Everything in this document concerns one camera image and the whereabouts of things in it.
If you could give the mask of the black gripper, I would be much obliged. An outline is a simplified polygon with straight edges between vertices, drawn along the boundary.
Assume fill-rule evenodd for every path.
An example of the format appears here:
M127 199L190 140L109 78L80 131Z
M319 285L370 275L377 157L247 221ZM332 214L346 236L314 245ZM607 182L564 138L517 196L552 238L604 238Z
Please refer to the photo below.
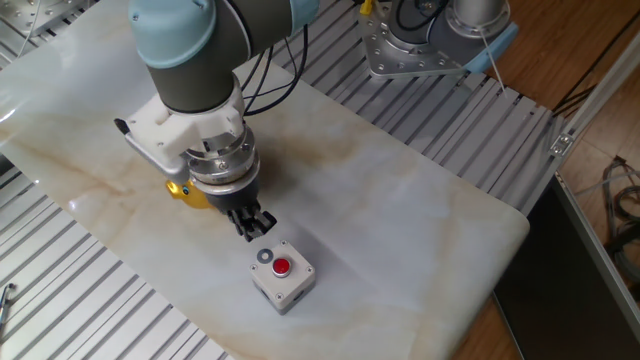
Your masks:
M234 224L239 236L247 242L266 235L276 224L277 219L268 211L262 211L258 203L259 180L255 178L241 190L226 195L205 194L207 201L221 212L227 212L227 217ZM249 225L245 228L242 208L249 210Z

